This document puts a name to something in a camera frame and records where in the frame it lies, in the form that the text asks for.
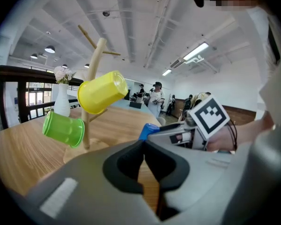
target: yellow cup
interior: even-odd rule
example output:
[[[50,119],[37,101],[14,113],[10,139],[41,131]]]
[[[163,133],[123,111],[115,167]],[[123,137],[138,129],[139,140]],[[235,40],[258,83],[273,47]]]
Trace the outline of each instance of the yellow cup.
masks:
[[[109,72],[92,81],[83,82],[78,89],[78,102],[85,111],[99,114],[106,107],[125,97],[128,87],[119,71]]]

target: wooden mug tree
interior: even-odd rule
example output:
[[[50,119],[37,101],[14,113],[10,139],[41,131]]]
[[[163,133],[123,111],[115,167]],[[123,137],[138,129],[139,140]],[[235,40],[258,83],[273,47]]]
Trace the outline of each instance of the wooden mug tree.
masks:
[[[85,78],[86,81],[91,81],[91,80],[95,79],[95,77],[96,77],[96,73],[97,73],[97,69],[98,69],[98,66],[99,66],[99,62],[100,62],[102,53],[117,55],[117,56],[120,56],[121,54],[117,53],[117,52],[104,51],[104,48],[105,48],[105,45],[106,45],[106,42],[107,42],[105,38],[101,37],[99,39],[97,45],[96,45],[94,43],[94,41],[89,37],[88,33],[82,28],[82,26],[78,25],[78,28],[80,29],[80,31],[84,34],[86,39],[90,42],[90,44],[95,49],[95,51],[94,51],[94,53],[91,57],[91,60],[89,62],[88,75]],[[84,122],[84,128],[85,128],[84,137],[83,137],[83,141],[82,141],[83,146],[79,145],[77,148],[67,147],[65,155],[64,155],[64,159],[63,159],[65,163],[67,161],[73,159],[74,157],[76,157],[78,155],[81,155],[83,153],[95,151],[95,150],[99,150],[99,149],[108,147],[108,145],[106,143],[104,143],[104,142],[102,142],[98,139],[89,137],[89,123],[92,120],[99,117],[100,115],[102,115],[106,111],[107,111],[107,109],[105,109],[100,114],[91,115],[81,107],[81,119]]]

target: black cap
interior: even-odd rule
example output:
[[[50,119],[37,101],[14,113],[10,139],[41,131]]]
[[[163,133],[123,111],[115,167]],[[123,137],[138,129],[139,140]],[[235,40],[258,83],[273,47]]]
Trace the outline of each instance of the black cap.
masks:
[[[155,82],[155,84],[153,85],[153,87],[155,87],[156,85],[159,85],[160,87],[163,86],[163,85],[161,84],[161,82]]]

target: vase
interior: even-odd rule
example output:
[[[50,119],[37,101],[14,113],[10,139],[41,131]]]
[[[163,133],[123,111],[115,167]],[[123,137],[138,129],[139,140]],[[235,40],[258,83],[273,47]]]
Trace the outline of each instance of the vase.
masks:
[[[58,95],[54,104],[54,112],[62,116],[70,116],[70,103],[67,95],[67,84],[58,85]]]

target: white ceiling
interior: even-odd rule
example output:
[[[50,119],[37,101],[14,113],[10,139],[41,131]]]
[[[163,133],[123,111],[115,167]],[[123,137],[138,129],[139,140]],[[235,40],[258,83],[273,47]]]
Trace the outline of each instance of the white ceiling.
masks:
[[[103,16],[105,10],[110,11],[109,17]],[[121,53],[108,55],[110,61],[145,67],[159,75],[203,41],[209,47],[200,55],[216,69],[253,56],[229,12],[209,6],[198,8],[193,0],[50,0],[27,24],[13,56],[29,60],[32,51],[46,53],[44,48],[53,45],[56,53],[47,55],[62,58],[68,66],[87,62],[93,48],[78,24],[95,42],[106,38],[107,49]],[[194,63],[183,64],[168,76],[205,69]]]

